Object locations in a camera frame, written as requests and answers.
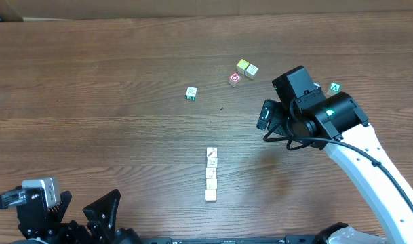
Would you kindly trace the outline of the wooden block with dots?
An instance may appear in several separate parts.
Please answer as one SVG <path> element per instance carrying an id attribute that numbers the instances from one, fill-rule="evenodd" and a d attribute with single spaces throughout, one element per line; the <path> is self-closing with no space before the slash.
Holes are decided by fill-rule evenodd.
<path id="1" fill-rule="evenodd" d="M 207 179 L 216 179 L 217 178 L 217 169 L 214 167 L 207 167 L 205 169 L 205 177 Z"/>

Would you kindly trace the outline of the wooden block with squiggle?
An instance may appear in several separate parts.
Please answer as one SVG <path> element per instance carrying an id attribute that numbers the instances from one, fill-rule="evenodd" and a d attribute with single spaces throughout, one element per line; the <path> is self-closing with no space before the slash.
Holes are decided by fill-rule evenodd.
<path id="1" fill-rule="evenodd" d="M 207 178 L 206 179 L 206 189 L 207 190 L 216 190 L 218 188 L 218 181 L 216 178 Z"/>

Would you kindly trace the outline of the wooden block number three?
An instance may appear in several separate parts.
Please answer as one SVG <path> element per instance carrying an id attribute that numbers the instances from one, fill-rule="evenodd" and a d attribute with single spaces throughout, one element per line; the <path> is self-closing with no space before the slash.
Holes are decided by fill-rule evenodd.
<path id="1" fill-rule="evenodd" d="M 217 190 L 216 189 L 206 189 L 205 190 L 205 200 L 207 202 L 217 201 Z"/>

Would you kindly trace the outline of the wooden block with hammer picture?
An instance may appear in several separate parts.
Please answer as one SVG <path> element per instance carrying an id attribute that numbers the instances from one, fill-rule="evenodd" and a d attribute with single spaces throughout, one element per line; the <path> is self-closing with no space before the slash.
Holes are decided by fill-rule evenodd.
<path id="1" fill-rule="evenodd" d="M 218 150 L 214 147 L 207 147 L 207 158 L 217 158 L 218 157 Z"/>

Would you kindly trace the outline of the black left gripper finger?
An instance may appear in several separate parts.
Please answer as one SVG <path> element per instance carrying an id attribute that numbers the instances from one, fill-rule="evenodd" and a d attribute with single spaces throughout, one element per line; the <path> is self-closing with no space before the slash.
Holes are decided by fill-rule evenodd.
<path id="1" fill-rule="evenodd" d="M 93 238 L 98 241 L 112 241 L 115 236 L 115 222 L 121 198 L 115 189 L 83 208 L 87 227 Z"/>
<path id="2" fill-rule="evenodd" d="M 54 207 L 49 208 L 49 215 L 50 218 L 54 222 L 61 222 L 67 209 L 69 203 L 71 202 L 72 195 L 69 191 L 65 191 L 60 194 L 60 202 L 59 204 L 55 205 Z"/>

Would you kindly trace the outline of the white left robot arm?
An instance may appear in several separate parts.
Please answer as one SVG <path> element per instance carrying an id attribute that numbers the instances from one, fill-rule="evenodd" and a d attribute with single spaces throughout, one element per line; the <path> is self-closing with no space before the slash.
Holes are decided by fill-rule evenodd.
<path id="1" fill-rule="evenodd" d="M 60 204 L 50 208 L 40 191 L 27 190 L 26 202 L 16 207 L 18 230 L 27 243 L 141 243 L 133 229 L 115 229 L 120 198 L 115 189 L 84 207 L 88 219 L 84 226 L 74 220 L 62 221 L 72 199 L 69 191 L 61 193 Z"/>

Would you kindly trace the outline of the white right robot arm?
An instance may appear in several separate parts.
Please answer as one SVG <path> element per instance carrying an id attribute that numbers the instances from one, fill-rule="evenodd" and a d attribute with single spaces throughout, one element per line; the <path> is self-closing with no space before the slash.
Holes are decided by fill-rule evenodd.
<path id="1" fill-rule="evenodd" d="M 265 100 L 258 129 L 265 142 L 288 150 L 324 151 L 351 179 L 390 243 L 413 243 L 413 189 L 390 160 L 356 101 L 316 91 L 284 101 Z"/>

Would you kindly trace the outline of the yellow sided wooden block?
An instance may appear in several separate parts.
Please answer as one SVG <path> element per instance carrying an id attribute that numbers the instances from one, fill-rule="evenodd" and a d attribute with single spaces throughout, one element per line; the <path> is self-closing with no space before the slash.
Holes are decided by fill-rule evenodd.
<path id="1" fill-rule="evenodd" d="M 208 168 L 217 168 L 218 167 L 218 159 L 216 157 L 208 157 L 207 167 Z"/>

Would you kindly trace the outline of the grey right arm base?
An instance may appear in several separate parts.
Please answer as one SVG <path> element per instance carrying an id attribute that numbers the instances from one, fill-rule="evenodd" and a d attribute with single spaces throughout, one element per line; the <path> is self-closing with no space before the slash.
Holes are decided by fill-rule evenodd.
<path id="1" fill-rule="evenodd" d="M 338 222 L 317 235 L 312 244 L 389 244 L 385 237 L 359 232 L 348 224 Z"/>

